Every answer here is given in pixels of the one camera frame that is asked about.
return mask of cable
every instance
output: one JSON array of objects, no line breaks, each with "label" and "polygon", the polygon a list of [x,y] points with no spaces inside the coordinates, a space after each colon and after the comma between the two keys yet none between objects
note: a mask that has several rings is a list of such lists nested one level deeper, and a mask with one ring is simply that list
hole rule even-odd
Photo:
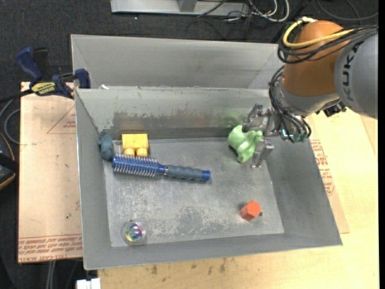
[{"label": "cable", "polygon": [[335,39],[335,38],[338,38],[338,37],[342,37],[342,36],[345,36],[347,35],[349,32],[351,32],[352,30],[343,30],[343,31],[340,31],[340,32],[336,32],[336,33],[333,33],[333,34],[329,34],[328,36],[324,36],[324,37],[319,37],[318,39],[313,39],[313,40],[309,40],[309,41],[305,41],[305,42],[301,42],[301,43],[291,43],[288,41],[288,36],[289,34],[297,27],[299,26],[301,23],[309,23],[309,22],[314,22],[316,21],[315,19],[312,19],[312,18],[309,18],[309,17],[304,17],[298,21],[296,21],[295,23],[293,23],[286,31],[285,33],[283,34],[283,37],[282,37],[282,41],[283,41],[283,44],[286,46],[286,47],[289,47],[291,49],[300,49],[300,48],[304,48],[304,47],[308,47],[308,46],[311,46],[311,45],[314,45],[316,43],[319,43],[319,42],[322,42],[322,41],[326,41],[326,40],[330,40],[330,39]]},{"label": "cable", "polygon": [[[279,70],[277,70],[269,82],[269,98],[271,100],[271,105],[273,106],[273,109],[280,120],[280,124],[276,126],[276,129],[281,128],[281,132],[284,129],[285,132],[288,134],[288,139],[291,142],[295,143],[297,141],[303,140],[303,138],[309,138],[312,133],[312,130],[309,124],[303,118],[300,120],[299,118],[291,114],[287,109],[283,108],[277,102],[274,96],[274,89],[276,87],[277,82],[279,81],[279,78],[283,74],[284,67],[285,66],[282,66]],[[297,135],[299,137],[295,138],[294,135],[289,132],[286,121],[290,122],[297,129]]]},{"label": "cable", "polygon": [[77,265],[78,265],[79,262],[80,262],[80,261],[75,261],[75,264],[73,265],[73,267],[72,267],[72,269],[71,269],[70,275],[69,275],[69,277],[68,277],[67,284],[66,284],[66,286],[64,287],[64,289],[69,289],[69,286],[70,286],[71,281],[72,281],[72,276],[73,276],[73,274],[74,274],[74,272],[75,272],[75,270],[76,270],[76,267],[77,267]]},{"label": "cable", "polygon": [[316,0],[316,1],[317,1],[317,4],[318,4],[319,8],[320,8],[323,12],[325,12],[325,13],[328,14],[329,16],[331,16],[331,17],[333,17],[333,18],[335,18],[335,19],[339,19],[339,20],[345,20],[345,21],[366,20],[366,19],[370,19],[370,18],[373,18],[373,17],[375,17],[375,16],[378,15],[378,11],[377,11],[377,12],[375,12],[374,14],[369,15],[369,16],[358,17],[357,10],[354,8],[354,6],[352,5],[352,3],[350,3],[349,0],[346,0],[346,1],[349,3],[349,5],[353,8],[353,11],[354,11],[355,14],[357,15],[357,18],[345,18],[345,17],[340,17],[340,16],[337,16],[337,15],[334,15],[334,14],[328,12],[328,11],[321,5],[321,3],[320,3],[319,0]]},{"label": "cable", "polygon": [[208,14],[211,14],[212,12],[214,12],[216,9],[218,9],[219,7],[221,7],[225,2],[227,2],[228,0],[223,0],[221,1],[217,6],[215,6],[214,8],[212,8],[211,10],[208,10],[207,12],[204,12],[203,14],[200,14],[197,16],[197,18],[200,18],[200,17],[203,17],[203,16],[206,16]]},{"label": "cable", "polygon": [[6,103],[4,105],[4,107],[2,108],[2,110],[0,111],[0,118],[1,116],[5,113],[5,111],[7,110],[7,108],[12,104],[12,102],[14,101],[14,99],[8,101],[8,103]]},{"label": "cable", "polygon": [[275,5],[274,10],[272,12],[267,12],[267,13],[262,13],[251,0],[247,0],[247,1],[250,4],[251,9],[253,10],[251,12],[252,15],[265,18],[265,19],[267,19],[270,22],[284,22],[289,17],[290,5],[289,5],[289,1],[288,0],[283,0],[284,3],[285,3],[284,4],[284,8],[286,10],[286,14],[282,18],[279,18],[279,19],[271,18],[271,16],[274,15],[277,12],[277,9],[278,9],[277,0],[273,0],[274,5]]},{"label": "cable", "polygon": [[13,143],[19,145],[20,143],[14,139],[8,132],[8,122],[9,120],[15,115],[17,114],[18,112],[20,112],[20,109],[16,109],[14,111],[12,111],[9,116],[6,118],[5,122],[4,122],[4,132],[5,132],[5,136],[7,136],[7,138],[12,141]]},{"label": "cable", "polygon": [[[353,42],[359,42],[364,39],[367,39],[369,36],[378,33],[378,25],[365,25],[365,26],[352,26],[351,28],[341,29],[333,34],[330,34],[325,37],[321,37],[318,39],[310,40],[308,42],[301,43],[292,43],[288,39],[290,38],[294,29],[302,24],[314,22],[313,19],[304,17],[294,23],[292,23],[280,38],[278,44],[278,56],[279,59],[284,63],[300,63],[304,61],[316,61],[330,55],[345,46],[352,44]],[[309,46],[315,45],[319,42],[325,42],[323,45],[308,49]],[[318,53],[333,48],[332,51],[327,51],[323,55],[319,55]]]},{"label": "cable", "polygon": [[49,262],[49,267],[48,267],[48,275],[47,275],[47,282],[46,282],[46,289],[49,289],[50,286],[50,280],[51,280],[51,271],[53,267],[53,261]]}]

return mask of metal base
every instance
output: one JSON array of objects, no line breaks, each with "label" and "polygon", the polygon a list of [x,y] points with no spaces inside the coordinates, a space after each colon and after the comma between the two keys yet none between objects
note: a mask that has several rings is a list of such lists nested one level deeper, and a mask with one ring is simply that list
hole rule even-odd
[{"label": "metal base", "polygon": [[[179,14],[201,15],[220,2],[197,1],[194,11],[180,11],[178,0],[111,0],[112,13],[150,13],[150,14]],[[210,13],[210,16],[227,16],[237,12],[248,12],[248,7],[243,3],[227,2]]]}]

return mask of bin floor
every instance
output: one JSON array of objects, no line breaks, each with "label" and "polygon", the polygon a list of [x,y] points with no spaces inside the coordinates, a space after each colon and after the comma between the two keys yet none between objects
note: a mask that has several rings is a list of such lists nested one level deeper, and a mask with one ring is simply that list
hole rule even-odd
[{"label": "bin floor", "polygon": [[[167,176],[146,178],[114,173],[104,162],[112,247],[127,246],[124,225],[143,224],[147,244],[281,234],[284,232],[265,162],[258,169],[239,163],[226,138],[150,140],[149,156],[164,165],[210,170],[208,182]],[[262,215],[251,221],[240,209],[254,200]]]}]

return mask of yellow toy brick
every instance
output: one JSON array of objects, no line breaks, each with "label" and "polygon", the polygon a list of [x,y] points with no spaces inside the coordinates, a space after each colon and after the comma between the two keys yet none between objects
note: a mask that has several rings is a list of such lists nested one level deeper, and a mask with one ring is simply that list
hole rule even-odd
[{"label": "yellow toy brick", "polygon": [[146,157],[149,150],[149,138],[147,134],[123,134],[123,153]]}]

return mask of green toy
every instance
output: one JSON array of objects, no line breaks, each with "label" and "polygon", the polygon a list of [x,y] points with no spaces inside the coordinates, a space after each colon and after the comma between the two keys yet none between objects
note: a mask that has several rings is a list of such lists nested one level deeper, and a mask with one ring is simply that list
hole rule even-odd
[{"label": "green toy", "polygon": [[242,125],[238,125],[230,132],[227,143],[238,154],[237,160],[243,163],[253,156],[255,147],[262,138],[261,131],[242,132]]}]

